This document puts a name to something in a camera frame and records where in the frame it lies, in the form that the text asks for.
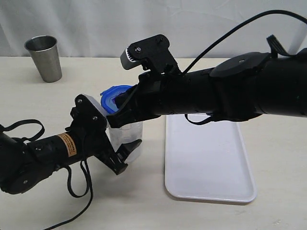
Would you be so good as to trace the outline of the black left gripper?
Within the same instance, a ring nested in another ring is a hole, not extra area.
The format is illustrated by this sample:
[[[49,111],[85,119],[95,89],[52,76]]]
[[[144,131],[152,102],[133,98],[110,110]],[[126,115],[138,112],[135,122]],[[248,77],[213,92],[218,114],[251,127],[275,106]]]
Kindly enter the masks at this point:
[[[116,175],[123,173],[128,164],[135,161],[142,152],[142,140],[123,143],[117,151],[112,147],[105,132],[88,132],[84,128],[71,128],[70,131],[81,139],[82,152],[86,157],[95,156]]]

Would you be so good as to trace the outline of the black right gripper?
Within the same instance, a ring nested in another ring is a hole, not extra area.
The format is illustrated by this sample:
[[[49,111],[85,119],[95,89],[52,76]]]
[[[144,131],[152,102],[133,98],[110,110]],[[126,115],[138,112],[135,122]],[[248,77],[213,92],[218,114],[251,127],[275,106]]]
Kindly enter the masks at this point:
[[[166,90],[173,76],[156,74],[152,71],[139,75],[139,83],[115,97],[115,104],[120,108],[106,118],[112,128],[150,120],[161,115],[171,115],[173,110],[167,104]]]

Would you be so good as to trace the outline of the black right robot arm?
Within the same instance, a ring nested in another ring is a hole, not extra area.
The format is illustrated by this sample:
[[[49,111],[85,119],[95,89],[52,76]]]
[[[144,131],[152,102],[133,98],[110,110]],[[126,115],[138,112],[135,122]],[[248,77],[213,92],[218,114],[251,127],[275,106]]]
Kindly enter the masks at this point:
[[[306,117],[307,51],[292,57],[250,52],[183,76],[144,73],[116,98],[111,127],[161,115],[208,115],[206,123],[243,122],[262,114]]]

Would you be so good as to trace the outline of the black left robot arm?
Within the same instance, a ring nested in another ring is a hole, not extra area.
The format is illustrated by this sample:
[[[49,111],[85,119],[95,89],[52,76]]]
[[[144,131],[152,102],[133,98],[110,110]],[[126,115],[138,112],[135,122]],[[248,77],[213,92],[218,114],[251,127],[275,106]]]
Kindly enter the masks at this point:
[[[26,124],[41,124],[35,119],[0,127],[0,188],[8,194],[22,194],[53,172],[96,157],[115,174],[127,168],[128,156],[140,146],[141,139],[123,143],[114,150],[106,134],[106,119],[77,116],[64,133],[41,138],[45,129],[31,138],[11,138],[6,132]]]

